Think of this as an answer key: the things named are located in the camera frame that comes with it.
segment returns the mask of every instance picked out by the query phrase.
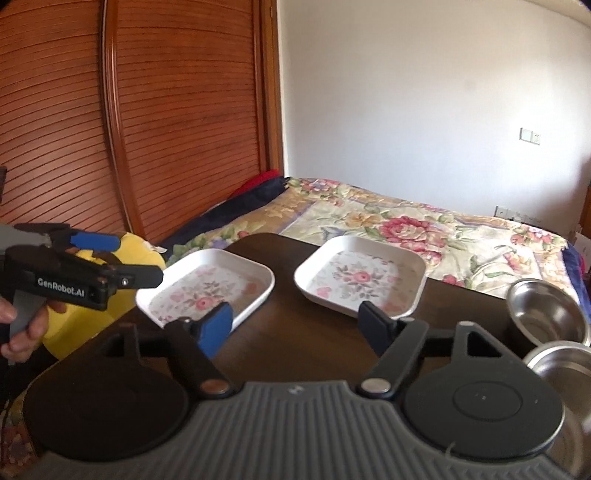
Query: gray grip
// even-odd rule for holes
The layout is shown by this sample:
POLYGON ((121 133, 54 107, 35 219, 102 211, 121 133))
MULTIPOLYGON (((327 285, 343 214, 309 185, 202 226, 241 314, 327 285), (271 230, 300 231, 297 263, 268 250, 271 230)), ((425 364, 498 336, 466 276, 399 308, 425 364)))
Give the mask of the gray grip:
POLYGON ((43 297, 17 290, 14 293, 12 306, 17 311, 17 318, 10 324, 10 338, 27 329, 29 323, 45 303, 43 297))
POLYGON ((545 455, 488 465, 446 455, 414 435, 391 403, 358 397, 343 381, 246 384, 231 398, 202 402, 172 439, 148 453, 105 463, 48 453, 22 478, 571 479, 545 455))
POLYGON ((23 232, 12 225, 0 223, 0 257, 6 253, 6 249, 14 245, 46 245, 51 246, 51 240, 47 235, 39 233, 23 232))

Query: wooden sliding door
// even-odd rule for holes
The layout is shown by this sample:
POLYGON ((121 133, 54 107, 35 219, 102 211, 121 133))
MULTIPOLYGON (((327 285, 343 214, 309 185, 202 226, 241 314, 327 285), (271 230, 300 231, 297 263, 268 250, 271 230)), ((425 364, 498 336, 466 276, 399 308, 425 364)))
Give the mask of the wooden sliding door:
POLYGON ((126 187, 146 236, 159 240, 266 169, 258 3, 107 2, 126 187))
POLYGON ((98 0, 0 12, 0 221, 124 228, 100 107, 98 0))
POLYGON ((12 0, 0 221, 158 242, 278 167, 274 35, 271 0, 12 0))

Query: dark blue blanket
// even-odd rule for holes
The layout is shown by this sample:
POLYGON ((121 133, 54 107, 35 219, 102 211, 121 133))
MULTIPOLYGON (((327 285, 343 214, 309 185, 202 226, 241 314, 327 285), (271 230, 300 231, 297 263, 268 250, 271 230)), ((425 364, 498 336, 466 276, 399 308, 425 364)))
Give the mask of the dark blue blanket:
POLYGON ((569 274, 570 281, 579 296, 581 309, 585 312, 587 321, 589 322, 591 320, 591 301, 589 300, 589 293, 587 292, 587 287, 581 276, 581 256, 569 242, 569 247, 562 252, 562 258, 566 266, 566 271, 569 274))
POLYGON ((160 242, 162 247, 168 249, 164 254, 164 259, 168 261, 173 254, 173 247, 175 245, 185 245, 202 233, 221 228, 233 222, 238 217, 272 202, 285 191, 287 180, 284 177, 267 180, 252 190, 226 200, 221 205, 194 218, 176 233, 160 242))

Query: white wall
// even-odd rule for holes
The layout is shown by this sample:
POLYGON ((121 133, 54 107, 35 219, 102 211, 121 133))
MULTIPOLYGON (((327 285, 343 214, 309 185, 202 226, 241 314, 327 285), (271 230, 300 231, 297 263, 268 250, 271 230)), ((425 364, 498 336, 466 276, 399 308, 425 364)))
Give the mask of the white wall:
POLYGON ((288 172, 566 233, 591 180, 591 29, 522 0, 280 0, 288 172), (542 145, 519 141, 519 129, 542 145))

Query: yellow stuffed toy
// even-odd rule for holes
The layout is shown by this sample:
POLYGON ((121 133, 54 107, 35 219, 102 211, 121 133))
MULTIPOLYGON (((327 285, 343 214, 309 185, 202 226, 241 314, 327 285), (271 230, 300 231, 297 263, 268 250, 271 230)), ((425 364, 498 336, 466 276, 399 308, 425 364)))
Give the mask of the yellow stuffed toy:
MULTIPOLYGON (((165 263, 162 256, 142 238, 126 233, 121 239, 121 247, 114 252, 124 264, 158 265, 163 270, 165 263)), ((89 250, 76 254, 80 258, 98 264, 104 261, 94 258, 89 250)), ((120 290, 109 300, 105 312, 97 312, 76 305, 68 305, 65 313, 56 313, 50 309, 49 330, 43 338, 43 345, 57 359, 70 355, 83 343, 108 327, 135 307, 135 290, 120 290)))

